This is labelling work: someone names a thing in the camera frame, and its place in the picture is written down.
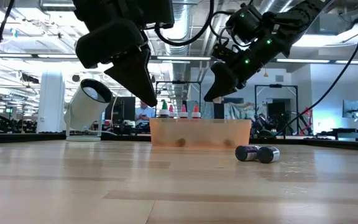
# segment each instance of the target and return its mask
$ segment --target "small bottle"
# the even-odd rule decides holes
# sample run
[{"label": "small bottle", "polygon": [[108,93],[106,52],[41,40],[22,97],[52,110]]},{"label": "small bottle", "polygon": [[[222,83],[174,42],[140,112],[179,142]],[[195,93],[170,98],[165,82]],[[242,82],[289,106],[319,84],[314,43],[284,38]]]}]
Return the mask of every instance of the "small bottle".
[{"label": "small bottle", "polygon": [[170,105],[169,106],[169,117],[170,118],[175,118],[176,114],[173,112],[173,106]]},{"label": "small bottle", "polygon": [[259,162],[269,164],[276,161],[280,157],[280,151],[273,146],[261,147],[258,150],[257,158]]},{"label": "small bottle", "polygon": [[169,118],[169,110],[168,110],[167,103],[165,101],[163,101],[162,103],[162,109],[160,109],[160,115],[158,117]]},{"label": "small bottle", "polygon": [[237,146],[236,158],[241,162],[254,161],[257,159],[259,146]]},{"label": "small bottle", "polygon": [[198,105],[194,106],[194,110],[193,112],[191,113],[191,117],[193,119],[201,119],[201,113],[199,112],[198,110]]},{"label": "small bottle", "polygon": [[186,105],[182,105],[181,112],[179,113],[179,117],[180,118],[188,118],[189,117],[189,114],[187,113],[187,110],[186,110]]}]

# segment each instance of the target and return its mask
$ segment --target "person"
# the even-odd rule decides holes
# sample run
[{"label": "person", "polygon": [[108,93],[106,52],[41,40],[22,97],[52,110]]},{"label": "person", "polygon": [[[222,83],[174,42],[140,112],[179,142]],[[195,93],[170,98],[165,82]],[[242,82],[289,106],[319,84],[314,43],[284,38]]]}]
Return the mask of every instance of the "person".
[{"label": "person", "polygon": [[150,118],[155,117],[155,111],[153,108],[147,106],[143,101],[140,101],[140,108],[135,109],[135,121],[136,125],[140,123],[148,123]]}]

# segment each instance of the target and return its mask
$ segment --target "black can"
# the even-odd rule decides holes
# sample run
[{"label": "black can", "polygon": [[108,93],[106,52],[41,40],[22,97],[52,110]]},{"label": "black can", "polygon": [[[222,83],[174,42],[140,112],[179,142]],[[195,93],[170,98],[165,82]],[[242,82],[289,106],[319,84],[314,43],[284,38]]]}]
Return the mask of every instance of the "black can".
[{"label": "black can", "polygon": [[280,151],[273,146],[264,146],[259,148],[257,158],[259,162],[269,164],[280,157]]},{"label": "black can", "polygon": [[259,146],[237,146],[236,158],[242,162],[256,160],[258,149]]}]

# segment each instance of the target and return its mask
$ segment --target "red cap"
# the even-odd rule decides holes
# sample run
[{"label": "red cap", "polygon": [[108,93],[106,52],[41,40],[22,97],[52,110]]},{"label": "red cap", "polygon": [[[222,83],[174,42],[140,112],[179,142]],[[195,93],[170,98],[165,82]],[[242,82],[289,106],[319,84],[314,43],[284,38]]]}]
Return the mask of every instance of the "red cap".
[{"label": "red cap", "polygon": [[182,111],[182,112],[185,112],[185,113],[187,112],[187,110],[186,110],[186,105],[182,105],[182,106],[181,106],[181,111]]},{"label": "red cap", "polygon": [[200,111],[198,111],[198,105],[194,106],[194,110],[193,110],[194,113],[199,113]]}]

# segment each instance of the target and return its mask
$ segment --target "bottle with red cap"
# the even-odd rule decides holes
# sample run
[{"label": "bottle with red cap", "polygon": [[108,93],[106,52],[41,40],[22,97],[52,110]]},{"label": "bottle with red cap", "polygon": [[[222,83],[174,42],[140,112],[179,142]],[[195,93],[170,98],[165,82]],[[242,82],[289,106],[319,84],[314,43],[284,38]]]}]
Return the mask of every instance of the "bottle with red cap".
[{"label": "bottle with red cap", "polygon": [[179,117],[180,118],[188,118],[189,117],[189,114],[187,113],[187,110],[186,110],[186,105],[182,105],[181,112],[179,112]]},{"label": "bottle with red cap", "polygon": [[193,112],[191,113],[191,117],[193,119],[201,119],[201,113],[200,111],[198,110],[198,105],[194,106],[194,110]]},{"label": "bottle with red cap", "polygon": [[175,118],[175,113],[173,112],[173,106],[172,105],[170,105],[169,106],[169,117],[170,118]]}]

